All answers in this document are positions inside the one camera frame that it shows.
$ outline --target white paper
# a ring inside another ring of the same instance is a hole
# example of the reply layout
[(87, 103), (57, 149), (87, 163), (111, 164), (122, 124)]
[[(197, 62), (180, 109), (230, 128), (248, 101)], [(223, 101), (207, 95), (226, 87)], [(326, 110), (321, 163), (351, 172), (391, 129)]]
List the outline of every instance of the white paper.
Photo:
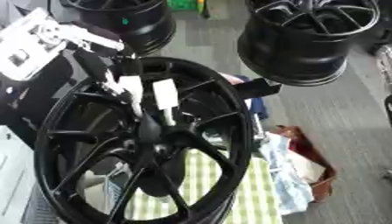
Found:
[(287, 158), (291, 160), (298, 176), (308, 184), (317, 182), (326, 170), (323, 166), (312, 162), (310, 159), (292, 150), (288, 151)]

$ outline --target clutter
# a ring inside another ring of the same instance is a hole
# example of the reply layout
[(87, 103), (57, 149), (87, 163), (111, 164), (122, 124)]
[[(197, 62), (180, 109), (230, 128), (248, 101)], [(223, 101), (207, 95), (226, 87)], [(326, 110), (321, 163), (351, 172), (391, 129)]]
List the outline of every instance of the clutter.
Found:
[(293, 150), (289, 150), (287, 158), (292, 162), (298, 176), (308, 184), (317, 182), (326, 168), (301, 156)]
[(314, 197), (313, 202), (323, 202), (333, 192), (332, 182), (336, 179), (337, 175), (335, 169), (321, 155), (319, 150), (313, 147), (313, 144), (299, 127), (278, 126), (278, 128), (279, 129), (274, 131), (274, 133), (291, 139), (290, 150), (295, 151), (311, 161), (325, 167), (325, 171), (321, 178), (316, 183), (311, 184)]
[(275, 182), (281, 215), (306, 211), (313, 201), (312, 189), (296, 173), (287, 157), (290, 139), (266, 132), (268, 141), (263, 141), (259, 152), (269, 162), (271, 177)]

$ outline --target white clamp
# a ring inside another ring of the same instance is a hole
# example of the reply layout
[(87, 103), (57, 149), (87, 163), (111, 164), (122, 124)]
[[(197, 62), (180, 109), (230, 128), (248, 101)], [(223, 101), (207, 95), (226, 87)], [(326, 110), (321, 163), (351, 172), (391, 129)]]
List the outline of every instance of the white clamp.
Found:
[(172, 115), (172, 108), (179, 105), (179, 94), (173, 79), (156, 81), (153, 83), (153, 87), (157, 106), (159, 110), (164, 111), (164, 119), (167, 125), (176, 125)]

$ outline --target cable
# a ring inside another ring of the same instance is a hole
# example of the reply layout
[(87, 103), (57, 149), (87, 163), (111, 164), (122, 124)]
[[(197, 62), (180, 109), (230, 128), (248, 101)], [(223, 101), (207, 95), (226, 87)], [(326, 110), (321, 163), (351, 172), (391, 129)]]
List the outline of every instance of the cable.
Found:
[(46, 10), (49, 13), (49, 16), (51, 16), (52, 18), (54, 18), (54, 15), (52, 13), (52, 0), (47, 0), (46, 1)]

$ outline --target hanging wheel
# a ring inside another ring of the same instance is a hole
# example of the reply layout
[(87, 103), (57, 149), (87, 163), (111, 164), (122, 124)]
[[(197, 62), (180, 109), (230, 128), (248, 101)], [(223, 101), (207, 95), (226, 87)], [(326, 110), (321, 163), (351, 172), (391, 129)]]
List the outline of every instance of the hanging wheel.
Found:
[[(253, 131), (243, 100), (218, 73), (190, 61), (146, 58), (143, 70), (145, 116), (140, 122), (130, 107), (91, 80), (81, 82), (53, 107), (35, 147), (42, 193), (68, 223), (221, 223), (250, 160)], [(154, 81), (168, 78), (174, 79), (180, 100), (175, 127), (165, 126), (151, 92)], [(151, 141), (145, 141), (146, 129)], [(225, 150), (209, 143), (210, 135), (224, 139)], [(190, 151), (202, 153), (220, 168), (216, 183), (191, 202), (179, 190), (187, 178)], [(87, 202), (81, 186), (87, 171), (113, 170), (110, 159), (127, 164), (131, 175), (116, 181), (122, 190), (104, 212)], [(106, 162), (96, 168), (102, 161)], [(137, 191), (152, 199), (171, 199), (176, 211), (148, 220), (129, 217), (127, 207), (132, 207)]]

